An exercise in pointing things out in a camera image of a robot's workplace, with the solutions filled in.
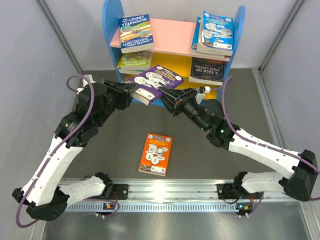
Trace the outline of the lime green spine treehouse book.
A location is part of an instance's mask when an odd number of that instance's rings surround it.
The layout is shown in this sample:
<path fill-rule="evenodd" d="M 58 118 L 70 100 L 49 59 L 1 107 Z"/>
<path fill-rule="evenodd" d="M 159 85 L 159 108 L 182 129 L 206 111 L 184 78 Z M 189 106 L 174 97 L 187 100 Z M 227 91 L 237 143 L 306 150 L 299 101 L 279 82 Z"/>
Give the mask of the lime green spine treehouse book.
<path fill-rule="evenodd" d="M 129 69 L 118 69 L 119 73 L 121 74 L 128 74 L 128 75 L 139 75 L 141 73 L 143 73 L 143 70 L 129 70 Z"/>

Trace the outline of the purple cover treehouse book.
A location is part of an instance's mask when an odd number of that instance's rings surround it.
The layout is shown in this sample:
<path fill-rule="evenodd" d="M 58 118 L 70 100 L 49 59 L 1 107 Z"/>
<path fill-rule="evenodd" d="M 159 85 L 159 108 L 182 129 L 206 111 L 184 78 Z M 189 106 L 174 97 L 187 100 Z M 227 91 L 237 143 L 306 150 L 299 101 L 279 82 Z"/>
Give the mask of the purple cover treehouse book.
<path fill-rule="evenodd" d="M 174 89 L 183 82 L 184 78 L 182 76 L 161 65 L 156 65 L 122 81 L 124 84 L 138 84 L 137 89 L 132 93 L 132 97 L 147 106 L 162 96 L 159 87 Z"/>

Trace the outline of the Tale of Two Cities book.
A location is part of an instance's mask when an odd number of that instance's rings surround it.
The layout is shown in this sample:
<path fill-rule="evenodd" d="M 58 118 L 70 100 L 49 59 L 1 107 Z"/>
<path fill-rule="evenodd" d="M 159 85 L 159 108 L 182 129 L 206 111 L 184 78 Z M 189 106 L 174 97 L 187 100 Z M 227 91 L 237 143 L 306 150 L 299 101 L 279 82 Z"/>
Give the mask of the Tale of Two Cities book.
<path fill-rule="evenodd" d="M 188 80 L 192 83 L 222 86 L 224 62 L 221 60 L 193 57 Z"/>

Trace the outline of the dark blue spine treehouse book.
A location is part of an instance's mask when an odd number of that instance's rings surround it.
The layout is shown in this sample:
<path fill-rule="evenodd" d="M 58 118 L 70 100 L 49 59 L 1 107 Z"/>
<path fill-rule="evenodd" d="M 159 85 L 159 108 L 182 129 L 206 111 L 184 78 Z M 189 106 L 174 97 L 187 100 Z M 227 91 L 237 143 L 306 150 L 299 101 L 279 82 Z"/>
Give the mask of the dark blue spine treehouse book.
<path fill-rule="evenodd" d="M 149 14 L 122 17 L 118 23 L 122 54 L 148 51 L 155 48 Z"/>

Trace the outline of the orange bottom stack book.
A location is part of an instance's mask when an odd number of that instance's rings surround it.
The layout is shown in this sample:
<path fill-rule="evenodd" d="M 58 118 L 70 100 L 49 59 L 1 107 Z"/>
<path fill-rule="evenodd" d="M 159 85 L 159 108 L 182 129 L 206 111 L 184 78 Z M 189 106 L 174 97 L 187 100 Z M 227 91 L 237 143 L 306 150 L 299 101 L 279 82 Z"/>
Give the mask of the orange bottom stack book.
<path fill-rule="evenodd" d="M 148 133 L 144 144 L 138 171 L 157 176 L 166 176 L 173 138 Z"/>

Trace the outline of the light blue cover treehouse book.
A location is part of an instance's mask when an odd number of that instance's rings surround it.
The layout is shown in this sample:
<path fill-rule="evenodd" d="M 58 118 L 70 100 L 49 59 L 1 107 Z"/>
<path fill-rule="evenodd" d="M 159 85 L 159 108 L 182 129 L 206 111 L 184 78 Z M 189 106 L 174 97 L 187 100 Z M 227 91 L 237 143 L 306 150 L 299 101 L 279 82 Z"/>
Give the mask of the light blue cover treehouse book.
<path fill-rule="evenodd" d="M 190 54 L 193 57 L 197 58 L 205 58 L 205 59 L 217 59 L 220 61 L 225 61 L 228 62 L 230 60 L 230 56 L 224 56 L 224 55 L 219 55 L 219 54 L 208 54 L 208 53 L 203 53 L 199 52 L 197 50 L 198 47 L 198 37 L 199 37 L 199 30 L 200 30 L 200 22 L 201 22 L 201 17 L 198 16 L 196 20 L 196 25 L 195 25 L 195 30 L 193 34 L 193 38 L 191 41 L 191 47 L 190 47 Z"/>

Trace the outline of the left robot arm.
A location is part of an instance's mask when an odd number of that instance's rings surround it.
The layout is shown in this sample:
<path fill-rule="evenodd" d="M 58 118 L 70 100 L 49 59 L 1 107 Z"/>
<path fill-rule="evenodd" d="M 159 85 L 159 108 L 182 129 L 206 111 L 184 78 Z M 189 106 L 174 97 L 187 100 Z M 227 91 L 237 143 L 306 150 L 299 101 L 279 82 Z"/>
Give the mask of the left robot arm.
<path fill-rule="evenodd" d="M 111 114 L 129 107 L 138 84 L 95 82 L 85 76 L 81 79 L 82 87 L 71 89 L 78 99 L 75 110 L 61 119 L 44 159 L 28 183 L 12 193 L 19 204 L 16 223 L 21 228 L 25 227 L 20 222 L 23 205 L 34 221 L 50 222 L 75 203 L 92 197 L 107 199 L 113 194 L 114 182 L 102 172 L 71 185 L 59 183 L 75 157 L 98 134 Z"/>

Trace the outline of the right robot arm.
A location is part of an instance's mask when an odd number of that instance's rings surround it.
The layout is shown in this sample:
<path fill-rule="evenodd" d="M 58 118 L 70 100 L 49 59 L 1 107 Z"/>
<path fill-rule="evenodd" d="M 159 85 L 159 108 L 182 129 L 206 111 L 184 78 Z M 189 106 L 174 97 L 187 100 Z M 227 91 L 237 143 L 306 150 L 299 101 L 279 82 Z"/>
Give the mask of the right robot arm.
<path fill-rule="evenodd" d="M 290 151 L 261 140 L 227 119 L 226 110 L 217 99 L 199 104 L 200 93 L 193 88 L 160 87 L 161 101 L 177 116 L 185 114 L 215 147 L 249 157 L 271 172 L 240 172 L 233 180 L 231 191 L 237 198 L 259 192 L 280 192 L 302 202 L 312 199 L 312 191 L 320 173 L 316 155 L 305 149 Z"/>

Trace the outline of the blue pink yellow bookshelf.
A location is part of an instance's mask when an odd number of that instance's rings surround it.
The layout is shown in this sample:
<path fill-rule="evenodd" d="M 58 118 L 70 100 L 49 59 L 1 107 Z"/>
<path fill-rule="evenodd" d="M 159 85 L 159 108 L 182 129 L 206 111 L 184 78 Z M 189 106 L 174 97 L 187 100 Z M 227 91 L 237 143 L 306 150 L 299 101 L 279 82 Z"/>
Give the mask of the blue pink yellow bookshelf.
<path fill-rule="evenodd" d="M 121 58 L 119 18 L 124 17 L 123 5 L 120 0 L 106 0 L 102 8 L 102 29 L 104 38 L 110 53 L 116 77 L 119 82 L 127 78 L 119 73 L 117 65 Z M 224 58 L 224 75 L 229 75 L 232 62 L 238 50 L 245 23 L 246 8 L 239 6 L 234 19 L 234 49 L 230 59 Z M 176 21 L 152 18 L 152 31 L 154 34 L 155 49 L 153 60 L 158 58 L 158 63 L 168 66 L 169 69 L 190 72 L 191 58 L 200 57 L 197 53 L 191 52 L 192 37 L 196 24 L 193 22 Z"/>

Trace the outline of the aluminium mounting rail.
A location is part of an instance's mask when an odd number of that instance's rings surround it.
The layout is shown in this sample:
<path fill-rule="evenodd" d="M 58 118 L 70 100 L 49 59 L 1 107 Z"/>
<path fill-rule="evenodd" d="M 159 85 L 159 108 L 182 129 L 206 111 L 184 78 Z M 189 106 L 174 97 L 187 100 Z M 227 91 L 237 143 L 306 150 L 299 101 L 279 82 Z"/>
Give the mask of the aluminium mounting rail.
<path fill-rule="evenodd" d="M 227 204 L 218 199 L 217 185 L 230 180 L 210 179 L 114 179 L 115 184 L 128 184 L 127 199 L 118 200 L 120 212 L 220 212 L 237 213 L 250 200 Z M 82 201 L 68 207 L 66 212 L 112 212 L 104 203 L 108 200 Z M 294 200 L 282 193 L 266 192 L 263 204 L 288 205 L 298 203 L 304 211 L 311 209 L 312 202 Z"/>

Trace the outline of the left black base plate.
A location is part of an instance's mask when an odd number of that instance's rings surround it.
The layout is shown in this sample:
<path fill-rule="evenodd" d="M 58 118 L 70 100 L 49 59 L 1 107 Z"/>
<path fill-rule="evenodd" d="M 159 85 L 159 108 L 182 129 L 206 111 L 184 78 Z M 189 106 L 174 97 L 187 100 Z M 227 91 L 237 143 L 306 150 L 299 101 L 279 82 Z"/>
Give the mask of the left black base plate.
<path fill-rule="evenodd" d="M 128 184 L 114 184 L 108 188 L 105 194 L 107 200 L 127 200 L 129 194 Z"/>

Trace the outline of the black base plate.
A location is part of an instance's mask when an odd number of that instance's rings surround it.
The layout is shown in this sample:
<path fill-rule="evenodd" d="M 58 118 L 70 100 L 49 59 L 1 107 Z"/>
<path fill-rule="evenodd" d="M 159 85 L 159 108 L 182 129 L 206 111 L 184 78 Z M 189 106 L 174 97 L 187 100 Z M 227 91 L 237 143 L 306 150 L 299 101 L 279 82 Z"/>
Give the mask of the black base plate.
<path fill-rule="evenodd" d="M 249 200 L 250 197 L 257 200 L 262 196 L 262 192 L 249 193 L 241 185 L 233 183 L 220 183 L 216 188 L 220 200 Z"/>
<path fill-rule="evenodd" d="M 108 188 L 105 194 L 107 200 L 127 200 L 129 194 L 128 184 L 114 184 Z"/>

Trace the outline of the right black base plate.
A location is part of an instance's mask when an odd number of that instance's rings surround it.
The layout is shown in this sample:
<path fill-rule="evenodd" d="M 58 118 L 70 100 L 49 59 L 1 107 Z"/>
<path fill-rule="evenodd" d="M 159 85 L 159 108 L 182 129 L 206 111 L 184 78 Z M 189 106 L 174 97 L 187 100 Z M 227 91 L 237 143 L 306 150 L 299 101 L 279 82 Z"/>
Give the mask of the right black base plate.
<path fill-rule="evenodd" d="M 220 183 L 216 188 L 220 200 L 249 200 L 250 197 L 257 200 L 262 196 L 262 192 L 249 193 L 241 185 L 233 183 Z"/>

